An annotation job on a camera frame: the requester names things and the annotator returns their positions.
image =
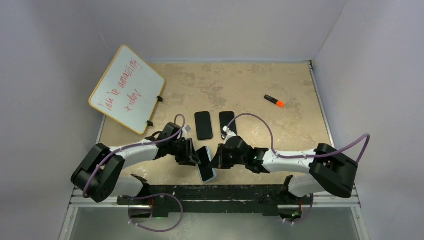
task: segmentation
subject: handwritten text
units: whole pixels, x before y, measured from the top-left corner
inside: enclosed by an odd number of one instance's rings
[[[119,94],[121,94],[120,92],[118,92],[116,89],[112,89],[112,91],[108,91],[107,92],[108,94],[113,94],[113,95],[116,95],[116,96],[118,96]]]
[[[131,95],[127,94],[128,98],[129,98],[129,105],[127,105],[125,107],[126,111],[132,111],[132,109],[130,108],[131,105],[136,104],[136,100],[140,97],[143,98],[142,95],[139,93],[139,91],[137,91],[137,89],[134,89],[135,92],[133,92]]]
[[[104,105],[103,105],[103,102],[97,103],[97,105],[102,106],[102,107],[108,109],[109,111],[112,111],[112,108],[114,107],[114,100],[109,97],[105,101],[106,101],[106,103]]]
[[[140,63],[138,63],[136,60],[133,60],[131,58],[131,61],[129,62],[129,66],[128,65],[125,66],[125,71],[122,74],[122,76],[120,77],[120,80],[118,82],[118,85],[121,88],[124,88],[125,85],[127,85],[129,78],[133,75],[133,72],[137,68],[140,68],[140,71],[143,69],[143,67],[140,65]]]

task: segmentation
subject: beige marble surface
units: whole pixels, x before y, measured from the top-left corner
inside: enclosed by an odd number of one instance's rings
[[[208,146],[213,157],[218,144],[223,142],[219,120],[222,111],[262,117],[273,131],[277,151],[302,151],[313,149],[318,143],[330,143],[306,63],[155,63],[151,67],[165,78],[164,102],[158,103],[151,118],[154,127],[138,135],[107,117],[101,143],[122,146],[138,142],[161,131],[168,122],[174,121],[176,114],[183,114],[192,128],[188,136],[193,138],[195,148]],[[284,102],[284,107],[266,101],[265,94]],[[197,140],[194,114],[201,111],[210,112],[211,140]],[[242,116],[236,124],[238,134],[249,145],[270,147],[270,134],[258,119]],[[151,184],[203,184],[197,167],[180,166],[173,156],[142,162],[122,171],[122,175],[129,174],[146,178]],[[255,174],[237,165],[217,170],[217,178],[208,184],[282,184],[290,174]]]

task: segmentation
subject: orange highlighter cap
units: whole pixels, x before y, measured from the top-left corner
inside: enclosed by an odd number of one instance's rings
[[[276,105],[277,105],[277,106],[279,106],[280,108],[282,108],[282,107],[284,106],[284,102],[282,102],[282,101],[278,101],[278,102],[276,103]]]

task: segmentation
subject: black smartphone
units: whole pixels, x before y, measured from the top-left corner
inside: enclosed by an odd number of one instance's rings
[[[221,138],[225,139],[227,137],[227,134],[223,131],[223,127],[227,126],[231,120],[233,120],[236,116],[234,115],[233,111],[222,111],[219,113],[219,124],[221,126]],[[231,126],[229,126],[229,129],[237,134],[237,127],[236,127],[236,121],[231,123]]]
[[[217,172],[208,165],[211,162],[211,153],[209,148],[204,146],[196,151],[197,157],[200,159],[200,165],[197,165],[200,173],[201,181],[207,183],[217,177]]]
[[[197,139],[208,140],[214,137],[212,133],[211,115],[208,111],[199,111],[194,114]]]

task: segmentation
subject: white wall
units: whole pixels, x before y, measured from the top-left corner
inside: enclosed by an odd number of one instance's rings
[[[88,0],[112,53],[148,61],[307,61],[347,0]]]
[[[0,1],[0,239],[59,238],[110,60],[80,1]]]
[[[336,146],[371,133],[356,184],[373,240],[424,236],[423,24],[422,0],[349,0],[316,57]]]

